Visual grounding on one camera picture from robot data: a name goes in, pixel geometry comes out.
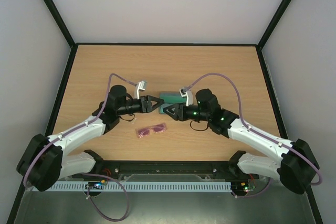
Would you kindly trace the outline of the grey glasses case green lining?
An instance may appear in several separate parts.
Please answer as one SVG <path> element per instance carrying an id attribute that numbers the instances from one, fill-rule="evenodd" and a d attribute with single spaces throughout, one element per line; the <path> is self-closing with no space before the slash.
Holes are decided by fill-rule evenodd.
<path id="1" fill-rule="evenodd" d="M 163 91 L 160 92 L 159 98 L 164 100 L 164 104 L 159 107 L 159 114 L 164 114 L 163 109 L 175 103 L 186 103 L 186 98 L 183 98 L 179 92 Z"/>

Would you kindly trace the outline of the pink transparent sunglasses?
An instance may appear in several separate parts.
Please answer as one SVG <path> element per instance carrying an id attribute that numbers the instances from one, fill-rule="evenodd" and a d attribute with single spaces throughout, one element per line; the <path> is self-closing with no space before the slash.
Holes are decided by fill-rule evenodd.
<path id="1" fill-rule="evenodd" d="M 136 129 L 136 135 L 138 138 L 142 138 L 142 137 L 146 137 L 148 135 L 150 135 L 151 132 L 154 133 L 162 133 L 164 131 L 166 131 L 167 127 L 165 123 L 160 123 L 160 124 L 156 124 L 156 125 L 152 125 L 152 126 L 146 126 L 146 127 L 142 127 L 139 129 Z"/>

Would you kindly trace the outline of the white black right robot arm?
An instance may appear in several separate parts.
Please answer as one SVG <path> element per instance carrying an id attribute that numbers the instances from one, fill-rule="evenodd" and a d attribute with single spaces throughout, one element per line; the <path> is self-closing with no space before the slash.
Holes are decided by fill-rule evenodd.
<path id="1" fill-rule="evenodd" d="M 240 141 L 263 154 L 255 156 L 245 151 L 236 152 L 229 164 L 232 176 L 239 178 L 244 174 L 257 174 L 269 177 L 300 195 L 312 185 L 320 167 L 306 141 L 287 140 L 253 127 L 241 116 L 223 109 L 210 89 L 199 90 L 196 101 L 196 105 L 175 103 L 163 111 L 176 121 L 205 121 L 214 133 Z"/>

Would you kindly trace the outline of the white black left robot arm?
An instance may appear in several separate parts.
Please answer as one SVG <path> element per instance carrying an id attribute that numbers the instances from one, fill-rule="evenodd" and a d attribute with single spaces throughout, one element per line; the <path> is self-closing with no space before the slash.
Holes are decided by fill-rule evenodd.
<path id="1" fill-rule="evenodd" d="M 46 191 L 61 178 L 88 173 L 99 160 L 95 153 L 71 152 L 89 140 L 105 135 L 120 122 L 121 116 L 151 113 L 164 100 L 151 95 L 133 98 L 122 85 L 114 85 L 91 116 L 83 122 L 54 135 L 35 135 L 26 147 L 16 170 L 23 185 Z"/>

